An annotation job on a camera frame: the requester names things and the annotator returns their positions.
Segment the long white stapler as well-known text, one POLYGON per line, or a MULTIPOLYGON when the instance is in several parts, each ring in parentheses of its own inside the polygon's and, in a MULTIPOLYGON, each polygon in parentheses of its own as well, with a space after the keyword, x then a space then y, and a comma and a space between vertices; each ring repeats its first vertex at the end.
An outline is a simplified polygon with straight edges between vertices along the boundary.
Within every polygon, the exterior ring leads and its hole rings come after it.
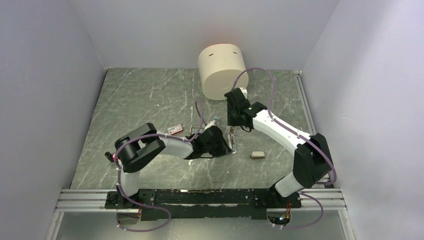
POLYGON ((228 132, 228 144, 231 150, 231 154, 235 154, 237 152, 236 138, 235 138, 236 128, 234 126, 230 126, 228 132))

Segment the blue white stapler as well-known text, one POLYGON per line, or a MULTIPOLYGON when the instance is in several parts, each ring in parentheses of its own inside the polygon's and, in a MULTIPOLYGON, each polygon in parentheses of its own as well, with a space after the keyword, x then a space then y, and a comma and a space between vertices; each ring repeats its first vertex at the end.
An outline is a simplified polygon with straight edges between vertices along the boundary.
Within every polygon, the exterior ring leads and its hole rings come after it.
POLYGON ((219 125, 219 117, 218 116, 215 116, 214 118, 213 118, 213 124, 215 125, 215 126, 218 126, 219 125))

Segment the cream cylindrical container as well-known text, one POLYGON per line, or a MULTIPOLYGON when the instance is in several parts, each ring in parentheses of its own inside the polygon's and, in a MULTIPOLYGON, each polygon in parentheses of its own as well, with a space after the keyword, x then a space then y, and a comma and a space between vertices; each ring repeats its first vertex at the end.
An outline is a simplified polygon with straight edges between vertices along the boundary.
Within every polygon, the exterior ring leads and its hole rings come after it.
POLYGON ((197 60, 202 92, 213 101, 222 101, 236 78, 246 70, 242 51, 231 43, 217 43, 203 49, 197 60))

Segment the red white staple box sleeve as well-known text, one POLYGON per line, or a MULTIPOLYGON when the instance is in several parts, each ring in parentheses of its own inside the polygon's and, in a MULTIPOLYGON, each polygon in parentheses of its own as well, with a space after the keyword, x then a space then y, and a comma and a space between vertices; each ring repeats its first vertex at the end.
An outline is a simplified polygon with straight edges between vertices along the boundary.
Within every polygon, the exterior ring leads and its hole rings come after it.
POLYGON ((171 126, 167 129, 169 135, 177 135, 179 133, 182 133, 184 131, 183 126, 181 124, 177 124, 174 126, 171 126))

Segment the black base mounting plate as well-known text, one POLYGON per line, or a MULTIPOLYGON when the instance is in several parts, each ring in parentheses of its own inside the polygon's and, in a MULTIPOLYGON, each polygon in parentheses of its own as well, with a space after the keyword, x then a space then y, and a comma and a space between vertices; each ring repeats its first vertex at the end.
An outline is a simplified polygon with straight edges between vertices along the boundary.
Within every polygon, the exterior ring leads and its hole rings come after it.
MULTIPOLYGON (((107 198, 117 191, 107 193, 107 198)), ((268 219, 271 209, 301 208, 300 195, 292 193, 282 197, 269 188, 227 189, 139 189, 138 201, 131 208, 140 212, 142 221, 202 218, 251 218, 268 219)))

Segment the small beige stapler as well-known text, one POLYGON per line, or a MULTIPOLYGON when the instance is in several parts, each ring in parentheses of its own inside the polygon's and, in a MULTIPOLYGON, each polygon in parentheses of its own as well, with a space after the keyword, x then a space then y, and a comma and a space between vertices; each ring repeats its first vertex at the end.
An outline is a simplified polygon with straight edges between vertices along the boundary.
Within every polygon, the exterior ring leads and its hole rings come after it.
POLYGON ((259 160, 264 159, 266 156, 264 151, 252 151, 249 157, 252 160, 259 160))

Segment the aluminium rail frame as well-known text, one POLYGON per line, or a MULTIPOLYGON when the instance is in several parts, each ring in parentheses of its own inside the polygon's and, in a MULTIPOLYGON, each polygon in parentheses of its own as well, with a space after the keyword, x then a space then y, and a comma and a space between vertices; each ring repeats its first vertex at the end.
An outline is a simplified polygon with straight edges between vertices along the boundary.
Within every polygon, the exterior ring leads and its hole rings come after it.
MULTIPOLYGON (((105 203, 109 189, 63 189, 54 209, 53 219, 46 239, 57 238, 64 213, 137 213, 136 209, 106 209, 105 203)), ((301 191, 300 211, 319 211, 320 207, 310 197, 318 200, 325 211, 338 211, 344 237, 355 240, 357 237, 351 225, 348 208, 339 188, 310 188, 301 191)))

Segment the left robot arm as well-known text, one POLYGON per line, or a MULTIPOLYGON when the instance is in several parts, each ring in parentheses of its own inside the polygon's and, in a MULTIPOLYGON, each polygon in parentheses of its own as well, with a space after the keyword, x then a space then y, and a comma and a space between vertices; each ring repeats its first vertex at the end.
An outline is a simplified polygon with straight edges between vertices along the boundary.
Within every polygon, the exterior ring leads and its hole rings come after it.
POLYGON ((132 208, 138 203, 140 171, 157 156, 195 160, 217 158, 233 151, 221 129, 214 123, 200 127, 185 137, 165 134, 152 123, 146 123, 119 138, 114 146, 115 153, 107 151, 104 154, 120 171, 117 192, 108 196, 105 204, 112 209, 132 208))

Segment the staple tray with staples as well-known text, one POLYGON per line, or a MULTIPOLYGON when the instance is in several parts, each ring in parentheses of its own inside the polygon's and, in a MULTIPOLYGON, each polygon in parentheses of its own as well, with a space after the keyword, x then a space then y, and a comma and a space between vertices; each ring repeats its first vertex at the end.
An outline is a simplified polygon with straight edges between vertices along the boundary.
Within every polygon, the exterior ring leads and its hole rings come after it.
POLYGON ((190 129, 189 129, 189 135, 194 135, 197 132, 200 135, 201 133, 203 133, 203 131, 204 131, 204 127, 203 126, 201 128, 199 128, 198 125, 197 126, 191 125, 190 126, 190 129))

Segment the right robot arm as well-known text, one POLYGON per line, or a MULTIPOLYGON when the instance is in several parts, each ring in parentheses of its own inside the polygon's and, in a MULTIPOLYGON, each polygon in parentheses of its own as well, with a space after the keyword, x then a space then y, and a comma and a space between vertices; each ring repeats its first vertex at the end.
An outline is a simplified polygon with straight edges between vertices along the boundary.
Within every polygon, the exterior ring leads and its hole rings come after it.
POLYGON ((292 170, 271 189, 270 202, 282 207, 289 195, 313 187, 334 168, 326 138, 299 130, 274 115, 260 102, 250 103, 240 88, 225 93, 227 124, 257 130, 282 145, 293 156, 292 170))

